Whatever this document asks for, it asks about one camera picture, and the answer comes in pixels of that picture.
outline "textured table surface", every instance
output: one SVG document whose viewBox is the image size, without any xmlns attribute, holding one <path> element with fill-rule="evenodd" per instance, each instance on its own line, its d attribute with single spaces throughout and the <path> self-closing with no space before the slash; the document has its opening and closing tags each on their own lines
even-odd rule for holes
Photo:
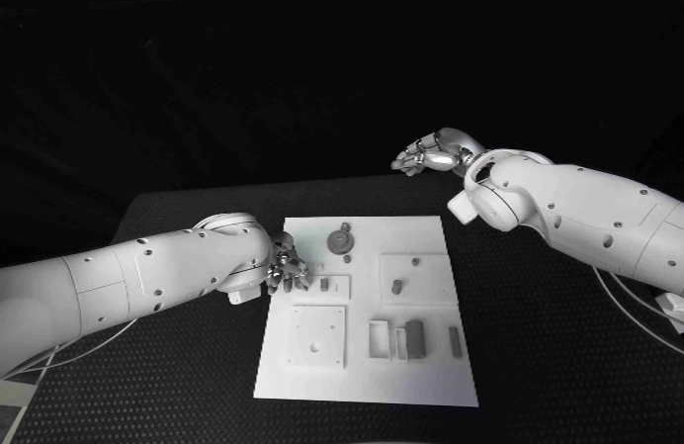
<svg viewBox="0 0 684 444">
<path fill-rule="evenodd" d="M 213 292 L 47 373 L 14 442 L 684 442 L 684 357 L 623 317 L 588 266 L 529 228 L 459 224 L 446 203 L 460 189 L 453 174 L 429 172 L 146 194 L 113 242 L 216 213 L 252 213 L 269 232 L 285 217 L 439 215 L 479 408 L 253 399 L 269 299 L 234 307 Z M 666 320 L 609 286 L 682 346 Z"/>
</svg>

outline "black background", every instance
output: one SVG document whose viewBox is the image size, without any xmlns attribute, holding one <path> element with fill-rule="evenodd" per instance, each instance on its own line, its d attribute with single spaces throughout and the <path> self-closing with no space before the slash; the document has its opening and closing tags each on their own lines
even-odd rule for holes
<svg viewBox="0 0 684 444">
<path fill-rule="evenodd" d="M 106 244 L 142 192 L 383 174 L 443 126 L 684 198 L 682 0 L 2 1 L 2 265 Z"/>
</svg>

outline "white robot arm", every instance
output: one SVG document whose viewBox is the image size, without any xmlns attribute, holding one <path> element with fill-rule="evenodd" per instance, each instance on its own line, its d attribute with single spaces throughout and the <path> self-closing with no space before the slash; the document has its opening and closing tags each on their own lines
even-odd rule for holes
<svg viewBox="0 0 684 444">
<path fill-rule="evenodd" d="M 306 289 L 306 275 L 289 234 L 269 238 L 247 214 L 0 269 L 0 378 L 41 351 L 211 290 L 240 304 L 263 280 L 269 293 L 280 279 Z"/>
<path fill-rule="evenodd" d="M 684 206 L 669 196 L 604 172 L 554 165 L 534 152 L 486 151 L 450 128 L 413 142 L 391 162 L 407 175 L 424 167 L 463 177 L 447 204 L 462 223 L 480 217 L 501 231 L 529 226 L 588 265 L 684 295 Z"/>
</svg>

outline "white platform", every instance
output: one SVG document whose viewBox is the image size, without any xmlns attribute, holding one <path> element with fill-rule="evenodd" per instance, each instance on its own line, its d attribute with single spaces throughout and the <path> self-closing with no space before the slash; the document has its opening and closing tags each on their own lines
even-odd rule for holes
<svg viewBox="0 0 684 444">
<path fill-rule="evenodd" d="M 342 222 L 349 223 L 354 238 L 349 263 L 344 263 L 342 257 L 331 254 L 326 248 L 328 235 L 339 229 Z M 285 294 L 282 289 L 270 297 L 253 396 L 282 400 L 478 406 L 457 303 L 442 306 L 381 303 L 380 255 L 446 254 L 439 217 L 286 219 L 283 229 L 295 238 L 296 250 L 312 274 L 349 277 L 349 299 L 338 303 L 324 300 L 316 304 L 312 298 L 298 300 L 299 295 Z M 449 279 L 449 287 L 453 287 L 453 276 Z M 344 307 L 342 368 L 286 365 L 288 339 L 295 326 L 292 308 L 296 306 Z M 404 362 L 396 357 L 394 329 L 411 319 L 423 322 L 427 357 Z M 371 320 L 388 322 L 388 361 L 372 361 L 367 357 Z M 462 338 L 460 359 L 452 356 L 452 325 Z"/>
</svg>

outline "table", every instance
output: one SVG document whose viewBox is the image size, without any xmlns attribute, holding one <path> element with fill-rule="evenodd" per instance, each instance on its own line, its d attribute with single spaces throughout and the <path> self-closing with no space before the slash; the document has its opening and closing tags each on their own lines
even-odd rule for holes
<svg viewBox="0 0 684 444">
<path fill-rule="evenodd" d="M 460 189 L 452 173 L 426 172 L 145 194 L 113 242 L 228 212 L 253 214 L 269 232 L 285 217 L 439 215 L 479 408 L 253 399 L 267 298 L 234 307 L 213 292 L 47 373 L 14 442 L 682 442 L 684 357 L 624 318 L 588 266 L 529 228 L 459 224 L 446 203 Z M 668 321 L 609 286 L 682 346 Z"/>
</svg>

